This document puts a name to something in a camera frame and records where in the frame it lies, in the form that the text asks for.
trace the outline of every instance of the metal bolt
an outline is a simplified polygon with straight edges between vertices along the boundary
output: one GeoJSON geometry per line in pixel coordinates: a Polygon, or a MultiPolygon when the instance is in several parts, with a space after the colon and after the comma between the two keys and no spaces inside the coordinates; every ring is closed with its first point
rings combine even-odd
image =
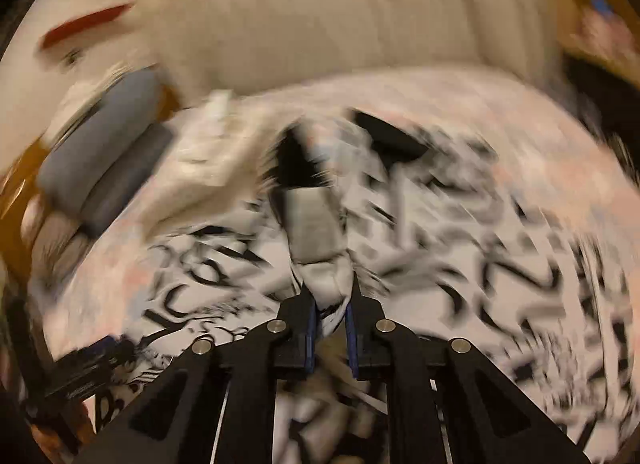
{"type": "Polygon", "coordinates": [[[287,322],[284,321],[283,319],[272,319],[267,324],[267,330],[269,332],[273,332],[274,334],[277,334],[278,332],[282,332],[286,328],[287,328],[287,322]]]}
{"type": "Polygon", "coordinates": [[[396,328],[396,324],[389,319],[379,319],[376,322],[376,329],[380,332],[391,332],[396,328]]]}
{"type": "Polygon", "coordinates": [[[193,350],[196,354],[206,354],[211,350],[212,343],[208,339],[199,339],[191,345],[191,350],[193,350]]]}
{"type": "Polygon", "coordinates": [[[466,354],[471,350],[471,343],[464,338],[455,338],[451,342],[451,348],[458,354],[466,354]]]}

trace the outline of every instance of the gray pillow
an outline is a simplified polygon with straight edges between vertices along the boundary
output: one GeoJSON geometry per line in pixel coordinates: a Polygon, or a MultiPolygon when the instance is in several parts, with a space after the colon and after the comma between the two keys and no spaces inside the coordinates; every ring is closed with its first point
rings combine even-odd
{"type": "Polygon", "coordinates": [[[91,190],[80,218],[92,237],[99,237],[116,220],[156,166],[174,134],[152,123],[91,190]]]}
{"type": "Polygon", "coordinates": [[[59,210],[79,216],[89,192],[158,114],[162,89],[151,69],[127,74],[38,173],[38,187],[59,210]]]}

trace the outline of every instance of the silver screw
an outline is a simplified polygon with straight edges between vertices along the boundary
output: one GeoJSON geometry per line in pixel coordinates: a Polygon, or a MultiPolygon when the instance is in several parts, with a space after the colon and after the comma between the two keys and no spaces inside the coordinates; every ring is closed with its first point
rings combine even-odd
{"type": "Polygon", "coordinates": [[[213,345],[208,339],[199,339],[191,345],[191,350],[193,350],[196,354],[206,354],[211,350],[213,345]]]}
{"type": "Polygon", "coordinates": [[[282,332],[286,328],[287,328],[287,322],[284,321],[283,319],[272,319],[267,324],[267,330],[269,332],[273,332],[274,334],[277,334],[278,332],[282,332]]]}
{"type": "Polygon", "coordinates": [[[451,348],[458,354],[466,354],[471,350],[471,343],[464,338],[455,338],[451,342],[451,348]]]}
{"type": "Polygon", "coordinates": [[[376,322],[376,329],[380,332],[391,332],[396,328],[396,324],[389,319],[379,319],[376,322]]]}

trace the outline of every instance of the black and white patterned cloth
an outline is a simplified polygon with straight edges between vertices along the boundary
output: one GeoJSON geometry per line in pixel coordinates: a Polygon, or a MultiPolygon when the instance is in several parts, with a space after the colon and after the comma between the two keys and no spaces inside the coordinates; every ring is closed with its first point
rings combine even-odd
{"type": "Polygon", "coordinates": [[[280,384],[273,461],[385,462],[384,387],[353,381],[344,334],[331,336],[355,271],[386,317],[468,338],[592,462],[612,458],[639,420],[615,249],[495,183],[497,155],[481,137],[408,133],[359,112],[335,120],[329,140],[309,130],[283,132],[257,195],[150,248],[156,276],[127,332],[140,360],[97,398],[97,428],[195,337],[241,338],[304,282],[327,339],[308,381],[280,384]]]}

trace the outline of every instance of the red object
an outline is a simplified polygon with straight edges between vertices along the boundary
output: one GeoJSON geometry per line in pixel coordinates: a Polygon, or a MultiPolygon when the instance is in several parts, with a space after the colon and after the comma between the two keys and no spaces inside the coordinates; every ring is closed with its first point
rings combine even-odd
{"type": "Polygon", "coordinates": [[[130,2],[120,6],[103,9],[95,13],[89,13],[88,15],[60,24],[58,27],[48,31],[44,37],[42,37],[40,49],[49,49],[68,37],[72,37],[73,35],[99,26],[100,24],[106,24],[107,22],[114,21],[132,6],[133,2],[130,2]]]}

